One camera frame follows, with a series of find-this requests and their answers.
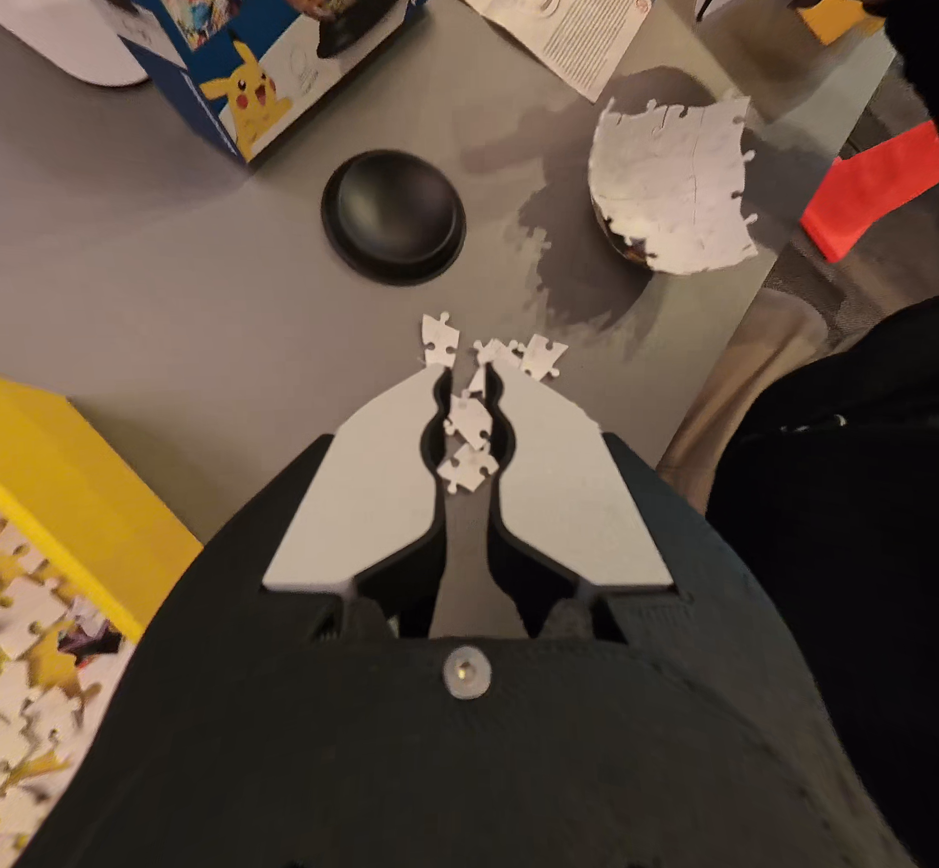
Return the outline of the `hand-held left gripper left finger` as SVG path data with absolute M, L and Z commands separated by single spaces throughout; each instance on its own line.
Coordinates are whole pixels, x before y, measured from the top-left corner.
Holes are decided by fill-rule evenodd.
M 427 366 L 336 430 L 263 576 L 279 593 L 418 603 L 446 557 L 437 466 L 451 370 Z

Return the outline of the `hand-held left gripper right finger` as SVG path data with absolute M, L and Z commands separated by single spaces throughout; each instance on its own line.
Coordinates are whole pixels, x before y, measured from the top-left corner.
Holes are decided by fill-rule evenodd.
M 499 463 L 491 500 L 508 542 L 579 594 L 673 587 L 600 425 L 508 362 L 488 365 L 487 388 Z

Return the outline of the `pile of white puzzle pieces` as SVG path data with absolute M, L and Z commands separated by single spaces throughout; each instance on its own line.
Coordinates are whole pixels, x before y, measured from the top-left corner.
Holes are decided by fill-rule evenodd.
M 459 331 L 449 324 L 450 315 L 442 312 L 439 318 L 427 314 L 422 316 L 421 339 L 425 350 L 425 365 L 440 365 L 452 369 L 459 345 Z M 436 471 L 442 488 L 449 494 L 460 490 L 475 492 L 487 477 L 496 475 L 499 465 L 492 451 L 493 417 L 487 410 L 487 369 L 492 362 L 501 362 L 504 366 L 518 369 L 520 374 L 541 382 L 559 376 L 555 361 L 568 349 L 568 346 L 546 337 L 533 334 L 528 344 L 515 340 L 503 343 L 498 338 L 490 339 L 487 344 L 480 341 L 473 347 L 476 350 L 477 369 L 470 384 L 459 395 L 452 394 L 448 416 L 443 422 L 445 437 L 456 435 L 460 440 L 456 452 L 440 463 Z M 553 468 L 554 482 L 557 486 L 578 486 L 583 481 L 578 467 L 583 463 L 571 457 L 569 448 L 561 446 L 560 438 L 549 441 L 549 450 L 557 451 L 554 457 L 545 458 L 541 464 L 547 474 L 548 467 Z

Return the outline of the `partly built puzzle ball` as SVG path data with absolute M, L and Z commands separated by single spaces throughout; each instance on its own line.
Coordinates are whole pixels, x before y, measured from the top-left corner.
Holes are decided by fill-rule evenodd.
M 647 103 L 598 117 L 588 160 L 597 221 L 615 250 L 653 273 L 689 276 L 757 255 L 742 200 L 750 98 L 733 90 L 707 106 Z

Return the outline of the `black round puzzle stand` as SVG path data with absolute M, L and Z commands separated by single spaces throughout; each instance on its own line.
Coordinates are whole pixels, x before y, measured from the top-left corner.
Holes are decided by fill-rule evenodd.
M 427 160 L 400 150 L 348 158 L 326 182 L 320 212 L 335 253 L 357 274 L 392 287 L 445 273 L 467 233 L 452 182 Z

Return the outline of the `heap of colourful puzzle pieces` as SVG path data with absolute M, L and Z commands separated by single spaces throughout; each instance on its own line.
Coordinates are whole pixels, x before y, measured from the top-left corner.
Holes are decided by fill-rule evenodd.
M 134 642 L 1 519 L 1 864 L 12 866 L 88 756 Z

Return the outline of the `blue puzzle box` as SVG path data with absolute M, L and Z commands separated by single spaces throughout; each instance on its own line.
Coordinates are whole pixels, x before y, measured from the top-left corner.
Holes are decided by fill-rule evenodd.
M 198 134 L 248 166 L 429 0 L 90 0 Z

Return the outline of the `yellow object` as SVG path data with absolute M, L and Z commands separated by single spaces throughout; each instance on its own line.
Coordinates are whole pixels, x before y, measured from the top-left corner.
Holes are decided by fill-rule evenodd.
M 814 6 L 798 8 L 796 12 L 824 46 L 832 45 L 852 30 L 864 36 L 873 35 L 885 24 L 882 17 L 870 14 L 859 0 L 822 0 Z

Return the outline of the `red plastic object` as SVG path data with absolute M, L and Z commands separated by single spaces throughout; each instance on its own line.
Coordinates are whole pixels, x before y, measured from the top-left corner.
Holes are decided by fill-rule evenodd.
M 828 264 L 840 262 L 879 220 L 938 183 L 938 134 L 922 123 L 831 165 L 800 219 Z

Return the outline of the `yellow box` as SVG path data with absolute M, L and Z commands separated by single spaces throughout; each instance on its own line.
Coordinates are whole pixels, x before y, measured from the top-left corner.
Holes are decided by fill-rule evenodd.
M 7 380 L 1 516 L 135 646 L 202 549 L 69 400 Z

